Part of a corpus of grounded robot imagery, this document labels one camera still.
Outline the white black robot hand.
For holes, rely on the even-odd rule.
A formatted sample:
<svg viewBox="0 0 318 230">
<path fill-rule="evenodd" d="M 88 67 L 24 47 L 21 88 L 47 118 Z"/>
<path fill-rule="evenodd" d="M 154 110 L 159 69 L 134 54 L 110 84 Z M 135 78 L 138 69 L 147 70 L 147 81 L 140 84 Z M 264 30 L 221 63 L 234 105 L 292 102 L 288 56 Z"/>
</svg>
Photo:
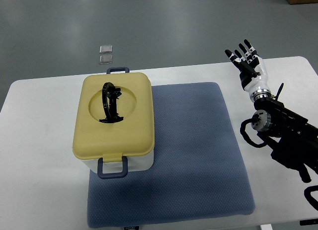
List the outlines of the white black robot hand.
<svg viewBox="0 0 318 230">
<path fill-rule="evenodd" d="M 240 51 L 234 52 L 226 49 L 225 54 L 232 64 L 239 70 L 239 78 L 244 91 L 248 92 L 251 100 L 258 94 L 270 95 L 267 85 L 268 75 L 263 59 L 248 40 L 238 46 Z"/>
</svg>

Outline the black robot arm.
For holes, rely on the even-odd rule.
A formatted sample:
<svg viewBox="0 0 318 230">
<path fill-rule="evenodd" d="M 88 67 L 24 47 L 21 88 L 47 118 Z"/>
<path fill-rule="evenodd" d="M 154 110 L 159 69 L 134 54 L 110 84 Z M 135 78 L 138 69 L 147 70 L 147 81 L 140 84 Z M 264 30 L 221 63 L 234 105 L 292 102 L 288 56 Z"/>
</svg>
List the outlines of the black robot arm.
<svg viewBox="0 0 318 230">
<path fill-rule="evenodd" d="M 255 148 L 269 146 L 273 160 L 296 170 L 304 183 L 310 183 L 308 169 L 318 170 L 317 127 L 265 89 L 254 92 L 251 100 L 256 112 L 241 123 L 243 139 Z"/>
</svg>

